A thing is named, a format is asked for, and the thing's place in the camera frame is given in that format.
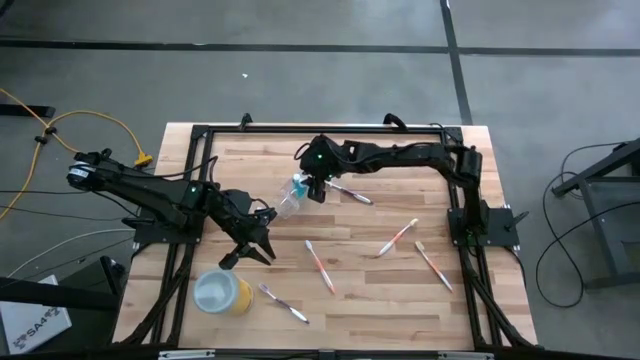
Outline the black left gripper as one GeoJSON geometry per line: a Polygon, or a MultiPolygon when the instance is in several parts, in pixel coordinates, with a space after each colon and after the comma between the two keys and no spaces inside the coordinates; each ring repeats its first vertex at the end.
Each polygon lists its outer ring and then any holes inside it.
{"type": "Polygon", "coordinates": [[[276,254],[269,240],[268,226],[277,216],[275,208],[247,192],[233,189],[225,191],[224,210],[226,218],[220,228],[235,247],[219,261],[219,267],[231,270],[242,258],[270,266],[276,254]]]}

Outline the blue mouthwash bottle white cap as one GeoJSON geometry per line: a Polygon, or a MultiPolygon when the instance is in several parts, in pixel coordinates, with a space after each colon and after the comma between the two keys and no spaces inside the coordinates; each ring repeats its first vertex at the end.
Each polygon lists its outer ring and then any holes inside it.
{"type": "Polygon", "coordinates": [[[308,185],[305,183],[306,176],[300,173],[296,173],[292,176],[292,185],[290,194],[295,200],[303,198],[308,190],[308,185]]]}

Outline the purple white toothbrush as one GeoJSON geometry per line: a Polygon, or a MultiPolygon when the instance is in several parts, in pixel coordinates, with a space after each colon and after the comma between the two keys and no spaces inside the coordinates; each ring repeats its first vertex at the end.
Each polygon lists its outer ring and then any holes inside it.
{"type": "Polygon", "coordinates": [[[355,199],[355,200],[357,200],[357,201],[359,201],[361,203],[364,203],[366,205],[374,205],[374,202],[372,200],[370,200],[369,198],[367,198],[367,197],[365,197],[365,196],[363,196],[363,195],[361,195],[361,194],[359,194],[357,192],[354,192],[354,191],[352,191],[350,189],[347,189],[347,188],[345,188],[343,186],[337,185],[334,182],[325,181],[325,184],[328,185],[331,189],[337,190],[340,193],[342,193],[344,195],[347,195],[350,198],[353,198],[353,199],[355,199]]]}
{"type": "Polygon", "coordinates": [[[260,283],[259,284],[259,289],[266,294],[267,296],[269,296],[273,301],[275,301],[276,303],[278,303],[280,306],[282,306],[283,308],[287,309],[293,316],[295,316],[298,320],[300,320],[301,322],[309,325],[310,321],[308,320],[308,318],[303,315],[298,309],[294,308],[293,306],[291,306],[290,304],[288,304],[287,302],[285,302],[284,300],[280,299],[279,297],[277,297],[275,294],[272,293],[272,291],[270,290],[270,288],[264,284],[264,283],[260,283]]]}

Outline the clear acrylic organizer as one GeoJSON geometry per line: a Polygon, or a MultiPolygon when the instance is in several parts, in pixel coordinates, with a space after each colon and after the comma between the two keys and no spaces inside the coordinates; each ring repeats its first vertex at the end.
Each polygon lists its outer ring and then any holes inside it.
{"type": "Polygon", "coordinates": [[[277,212],[277,217],[279,219],[287,219],[296,214],[302,208],[302,204],[308,199],[308,190],[306,195],[299,200],[295,200],[290,194],[292,176],[281,187],[280,195],[278,201],[276,202],[275,209],[277,212]]]}

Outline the yellow white wipes canister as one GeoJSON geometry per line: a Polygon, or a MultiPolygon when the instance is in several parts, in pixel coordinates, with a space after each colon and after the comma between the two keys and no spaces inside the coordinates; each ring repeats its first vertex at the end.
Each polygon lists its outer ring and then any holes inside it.
{"type": "Polygon", "coordinates": [[[249,283],[231,270],[218,269],[196,280],[193,299],[205,313],[242,315],[251,308],[254,292],[249,283]]]}

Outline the black side desk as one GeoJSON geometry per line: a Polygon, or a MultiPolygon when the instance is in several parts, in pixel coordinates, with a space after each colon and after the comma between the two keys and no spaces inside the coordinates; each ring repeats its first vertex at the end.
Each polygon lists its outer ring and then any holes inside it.
{"type": "Polygon", "coordinates": [[[59,285],[0,277],[0,301],[115,311],[123,295],[125,270],[115,260],[101,256],[59,285]]]}

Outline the white printed box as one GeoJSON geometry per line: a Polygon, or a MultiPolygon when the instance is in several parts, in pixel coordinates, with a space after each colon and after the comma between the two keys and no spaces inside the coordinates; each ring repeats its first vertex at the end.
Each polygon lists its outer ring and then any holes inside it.
{"type": "Polygon", "coordinates": [[[72,327],[65,307],[0,301],[10,355],[30,352],[72,327]]]}

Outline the black floor bar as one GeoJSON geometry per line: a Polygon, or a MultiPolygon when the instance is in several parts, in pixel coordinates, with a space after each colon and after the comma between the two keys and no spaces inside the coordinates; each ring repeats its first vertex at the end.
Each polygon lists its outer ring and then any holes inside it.
{"type": "Polygon", "coordinates": [[[56,108],[51,106],[21,106],[12,104],[0,104],[0,116],[29,117],[38,116],[52,118],[56,113],[56,108]]]}

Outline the black metal stand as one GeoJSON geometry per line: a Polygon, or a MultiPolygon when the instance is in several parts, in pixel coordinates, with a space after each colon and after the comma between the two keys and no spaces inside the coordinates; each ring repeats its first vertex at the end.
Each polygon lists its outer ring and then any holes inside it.
{"type": "Polygon", "coordinates": [[[586,282],[589,290],[640,283],[640,266],[628,250],[640,248],[640,137],[613,145],[612,152],[562,179],[553,194],[581,193],[607,274],[586,282]]]}

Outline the black aluminium table frame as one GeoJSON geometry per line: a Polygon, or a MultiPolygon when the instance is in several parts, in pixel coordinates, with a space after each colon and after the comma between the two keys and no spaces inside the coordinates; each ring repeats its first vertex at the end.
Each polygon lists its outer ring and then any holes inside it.
{"type": "MultiPolygon", "coordinates": [[[[381,146],[435,142],[437,129],[402,132],[382,125],[222,126],[172,123],[166,127],[157,169],[169,173],[206,153],[218,156],[215,179],[276,204],[283,184],[298,170],[296,150],[318,133],[333,140],[381,146]]],[[[324,203],[307,202],[287,219],[272,223],[276,259],[270,266],[244,259],[235,273],[254,289],[242,315],[201,311],[191,290],[174,296],[160,326],[167,339],[173,325],[181,347],[214,349],[469,350],[473,346],[469,306],[447,212],[461,201],[427,167],[389,168],[371,175],[345,175],[338,185],[374,202],[366,205],[337,190],[324,203]],[[419,222],[383,256],[378,251],[412,219],[419,222]],[[310,240],[335,289],[325,285],[310,240]],[[450,292],[416,250],[427,256],[453,287],[450,292]],[[305,315],[307,325],[259,289],[305,315]]]]}

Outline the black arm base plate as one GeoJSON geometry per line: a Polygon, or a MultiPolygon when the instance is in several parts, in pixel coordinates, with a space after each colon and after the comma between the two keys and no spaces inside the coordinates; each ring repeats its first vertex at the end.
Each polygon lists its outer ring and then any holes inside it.
{"type": "Polygon", "coordinates": [[[447,212],[451,241],[455,246],[513,247],[519,244],[513,212],[509,208],[490,208],[483,231],[473,232],[463,222],[463,209],[447,212]]]}
{"type": "Polygon", "coordinates": [[[185,226],[163,223],[157,219],[133,220],[134,241],[140,244],[196,244],[202,237],[204,219],[188,220],[185,226]]]}

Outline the silver aluminium bracket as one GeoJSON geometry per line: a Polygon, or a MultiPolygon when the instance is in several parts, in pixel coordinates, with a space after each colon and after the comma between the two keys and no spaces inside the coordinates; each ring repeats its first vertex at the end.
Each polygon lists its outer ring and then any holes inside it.
{"type": "Polygon", "coordinates": [[[438,360],[495,360],[492,353],[474,351],[440,351],[438,360]]]}
{"type": "Polygon", "coordinates": [[[214,360],[215,357],[213,349],[177,349],[161,351],[157,360],[214,360]]]}

